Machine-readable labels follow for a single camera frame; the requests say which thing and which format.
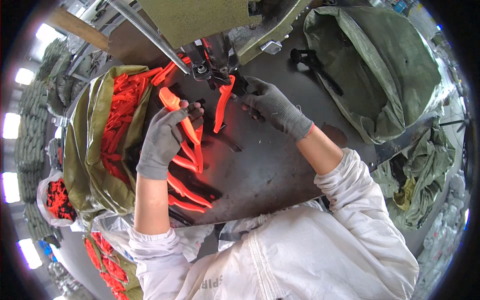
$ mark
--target fluorescent light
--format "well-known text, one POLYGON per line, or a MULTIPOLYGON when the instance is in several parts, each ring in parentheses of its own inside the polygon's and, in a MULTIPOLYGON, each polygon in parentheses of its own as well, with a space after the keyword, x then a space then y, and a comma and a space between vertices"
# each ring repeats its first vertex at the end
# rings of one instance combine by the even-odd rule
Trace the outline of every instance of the fluorescent light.
POLYGON ((15 81, 20 84, 29 85, 33 80, 34 73, 29 69, 20 68, 15 76, 15 81))
POLYGON ((65 36, 55 30, 53 27, 48 26, 47 24, 41 24, 40 28, 37 30, 35 36, 44 42, 51 43, 56 38, 63 39, 65 36))
POLYGON ((3 123, 2 137, 4 139, 18 138, 18 126, 20 126, 20 115, 7 112, 3 123))
POLYGON ((467 225, 467 222, 468 222, 468 215, 469 215, 469 214, 470 214, 470 209, 469 209, 469 208, 467 208, 467 210, 465 211, 465 215, 464 215, 464 217, 465 217, 465 225, 467 225))
POLYGON ((3 190, 5 192, 5 202, 14 203, 20 201, 20 192, 18 191, 17 173, 5 172, 1 174, 3 190))
POLYGON ((55 135, 54 137, 56 139, 61 139, 61 127, 57 127, 57 130, 55 130, 55 135))
POLYGON ((76 13, 75 17, 80 18, 80 16, 86 11, 85 7, 81 7, 76 13))
POLYGON ((32 239, 19 240, 17 244, 24 254, 24 258, 30 269, 37 269, 42 265, 42 260, 40 259, 40 256, 38 256, 38 252, 35 249, 35 245, 33 245, 32 239))

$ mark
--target gloved hand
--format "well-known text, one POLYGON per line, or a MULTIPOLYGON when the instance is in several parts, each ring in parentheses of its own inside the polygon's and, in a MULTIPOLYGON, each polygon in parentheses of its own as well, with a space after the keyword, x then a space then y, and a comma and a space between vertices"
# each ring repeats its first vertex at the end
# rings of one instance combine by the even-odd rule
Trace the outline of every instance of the gloved hand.
POLYGON ((163 108, 150 122, 136 168, 138 174, 143 177, 155 180, 167 179, 168 165, 186 138, 179 123, 190 115, 194 129, 203 124, 200 117, 204 110, 200 108, 200 103, 188 105, 187 101, 182 101, 181 107, 176 111, 163 108))
POLYGON ((244 76, 259 94, 243 97, 244 110, 248 106, 258 110, 273 127, 291 136, 295 142, 303 139, 313 128, 313 121, 305 117, 273 84, 255 77, 244 76))

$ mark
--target orange plier handle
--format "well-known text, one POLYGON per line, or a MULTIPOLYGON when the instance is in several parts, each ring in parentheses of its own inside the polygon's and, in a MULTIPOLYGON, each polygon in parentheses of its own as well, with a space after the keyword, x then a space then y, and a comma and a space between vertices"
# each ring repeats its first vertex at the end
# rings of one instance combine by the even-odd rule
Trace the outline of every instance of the orange plier handle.
MULTIPOLYGON (((187 56, 185 58, 182 58, 183 62, 185 63, 190 63, 190 58, 187 56)), ((165 78, 167 77, 167 74, 170 73, 170 71, 173 70, 173 68, 175 68, 175 64, 171 61, 170 63, 168 63, 168 65, 161 71, 157 72, 156 75, 152 78, 152 80, 150 80, 150 82, 154 85, 154 86, 157 86, 159 85, 162 81, 165 80, 165 78)))
MULTIPOLYGON (((197 130, 195 130, 195 134, 197 135, 198 139, 201 141, 202 140, 202 133, 204 130, 204 126, 201 125, 197 130)), ((195 153, 188 147, 187 141, 183 141, 181 143, 181 148, 183 151, 187 154, 187 156, 192 160, 189 161, 186 158, 183 158, 179 155, 175 155, 173 157, 173 162, 176 163, 177 165, 190 169, 195 173, 203 173, 204 171, 204 156, 202 154, 202 147, 201 145, 195 145, 194 146, 194 151, 195 153)))
POLYGON ((213 208, 210 202, 205 200, 203 197, 191 192, 185 187, 185 185, 183 185, 183 183, 180 182, 180 180, 176 179, 172 174, 170 174, 170 172, 167 172, 167 182, 177 191, 177 193, 182 195, 182 197, 187 197, 190 200, 197 202, 198 204, 201 204, 208 208, 213 208))
POLYGON ((168 204, 169 205, 176 205, 178 207, 181 207, 186 210, 190 210, 193 212, 199 212, 199 213, 204 213, 205 210, 199 206, 190 204, 190 203, 185 203, 182 201, 179 201, 177 198, 175 198, 173 195, 168 194, 168 204))
MULTIPOLYGON (((203 132, 204 132, 203 124, 199 128, 197 128, 197 130, 195 130, 195 133, 197 134, 197 137, 200 141, 202 140, 203 132)), ((198 166, 198 172, 202 174, 204 171, 204 155, 202 154, 202 146, 194 145, 193 149, 195 151, 195 159, 198 166)))
POLYGON ((215 127, 213 128, 213 132, 218 133, 220 131, 220 127, 222 127, 223 117, 225 115, 225 107, 227 106, 227 101, 232 95, 232 88, 233 84, 235 83, 235 76, 229 75, 230 81, 232 82, 229 85, 222 85, 220 87, 220 99, 218 100, 218 104, 216 105, 215 111, 215 127))
MULTIPOLYGON (((158 93, 158 96, 166 108, 172 111, 180 109, 180 98, 175 96, 167 87, 162 87, 158 93)), ((200 140, 198 139, 195 129, 193 129, 192 122, 188 116, 181 121, 181 125, 190 140, 195 145, 200 145, 200 140)))
POLYGON ((198 167, 197 167, 197 164, 194 164, 193 162, 189 161, 188 159, 186 158, 183 158, 179 155, 175 155, 172 159, 172 161, 174 163, 176 163, 177 165, 179 165, 180 167, 184 167, 186 169, 190 169, 192 170, 193 172, 195 173, 198 173, 198 167))

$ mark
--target wooden beam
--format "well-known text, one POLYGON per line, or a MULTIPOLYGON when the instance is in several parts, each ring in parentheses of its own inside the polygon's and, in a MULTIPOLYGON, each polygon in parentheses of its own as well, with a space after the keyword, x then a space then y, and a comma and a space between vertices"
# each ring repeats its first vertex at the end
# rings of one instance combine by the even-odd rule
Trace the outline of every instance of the wooden beam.
POLYGON ((80 20, 64 8, 57 7, 54 9, 47 22, 84 39, 87 43, 100 48, 102 51, 107 51, 108 36, 80 20))

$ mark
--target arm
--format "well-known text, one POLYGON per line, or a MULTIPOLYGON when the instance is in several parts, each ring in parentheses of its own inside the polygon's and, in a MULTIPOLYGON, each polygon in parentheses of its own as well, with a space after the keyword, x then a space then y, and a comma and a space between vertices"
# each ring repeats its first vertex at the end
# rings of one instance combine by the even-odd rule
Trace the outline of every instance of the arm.
POLYGON ((144 234, 161 234, 170 229, 166 180, 137 175, 134 228, 144 234))
MULTIPOLYGON (((190 269, 182 253, 180 239, 170 228, 168 217, 168 165, 180 150, 182 135, 177 124, 189 113, 185 109, 157 113, 148 127, 140 161, 137 165, 134 228, 129 229, 131 253, 137 262, 136 275, 144 291, 144 299, 175 298, 190 269)), ((191 113, 200 126, 203 114, 200 104, 191 113)))
POLYGON ((380 186, 357 152, 338 148, 275 86, 253 77, 246 79, 259 95, 247 96, 245 105, 257 109, 275 128, 295 140, 316 171, 314 183, 326 194, 334 218, 383 266, 382 280, 389 281, 388 286, 411 293, 418 263, 388 216, 380 186))

